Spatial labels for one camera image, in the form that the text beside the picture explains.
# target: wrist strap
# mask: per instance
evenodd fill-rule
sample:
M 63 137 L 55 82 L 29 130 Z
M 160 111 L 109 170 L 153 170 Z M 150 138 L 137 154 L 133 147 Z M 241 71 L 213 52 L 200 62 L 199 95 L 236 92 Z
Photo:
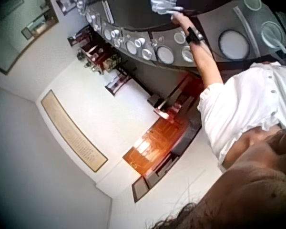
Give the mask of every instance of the wrist strap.
M 189 27 L 187 31 L 189 32 L 189 35 L 186 37 L 186 42 L 188 44 L 191 42 L 200 44 L 200 42 L 204 40 L 203 35 L 195 27 Z

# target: framed plaque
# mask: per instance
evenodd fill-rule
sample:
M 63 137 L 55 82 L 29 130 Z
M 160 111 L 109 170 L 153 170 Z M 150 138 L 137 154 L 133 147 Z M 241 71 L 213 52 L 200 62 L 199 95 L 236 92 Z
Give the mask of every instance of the framed plaque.
M 108 158 L 82 133 L 52 90 L 46 94 L 41 104 L 69 147 L 93 172 L 97 172 L 107 162 Z

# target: person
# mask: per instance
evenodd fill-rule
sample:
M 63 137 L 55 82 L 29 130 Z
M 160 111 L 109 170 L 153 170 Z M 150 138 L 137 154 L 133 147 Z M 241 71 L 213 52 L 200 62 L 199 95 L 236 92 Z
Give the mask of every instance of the person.
M 174 23 L 192 22 L 174 13 Z M 190 43 L 205 90 L 198 110 L 226 169 L 198 204 L 153 229 L 286 227 L 286 67 L 254 63 L 223 84 L 205 43 Z

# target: hair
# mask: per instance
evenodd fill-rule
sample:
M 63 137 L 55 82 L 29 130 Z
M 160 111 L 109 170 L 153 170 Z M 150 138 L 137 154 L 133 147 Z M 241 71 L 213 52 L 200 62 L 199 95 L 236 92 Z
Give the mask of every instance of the hair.
M 166 220 L 157 222 L 151 229 L 260 229 L 265 227 L 286 228 L 286 212 L 270 219 L 257 218 L 256 221 L 243 222 L 241 225 L 220 224 L 215 217 L 210 218 L 210 214 L 201 212 L 195 203 L 189 203 L 181 209 L 176 218 L 169 216 Z

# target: wooden furniture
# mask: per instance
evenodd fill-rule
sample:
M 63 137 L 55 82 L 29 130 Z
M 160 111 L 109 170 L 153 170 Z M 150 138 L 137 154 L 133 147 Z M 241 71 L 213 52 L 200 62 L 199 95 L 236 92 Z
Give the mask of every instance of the wooden furniture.
M 120 90 L 130 79 L 134 77 L 133 72 L 137 70 L 137 68 L 133 68 L 132 70 L 128 70 L 124 65 L 127 61 L 118 64 L 115 69 L 119 72 L 119 74 L 109 82 L 105 88 L 113 95 Z
M 142 176 L 147 177 L 167 157 L 186 127 L 185 120 L 178 120 L 172 124 L 159 118 L 124 155 L 124 160 Z
M 203 89 L 204 85 L 201 79 L 194 78 L 190 76 L 190 74 L 187 74 L 168 97 L 155 108 L 155 112 L 170 123 L 174 123 L 181 109 L 186 106 L 186 102 L 192 100 L 191 104 L 193 104 Z

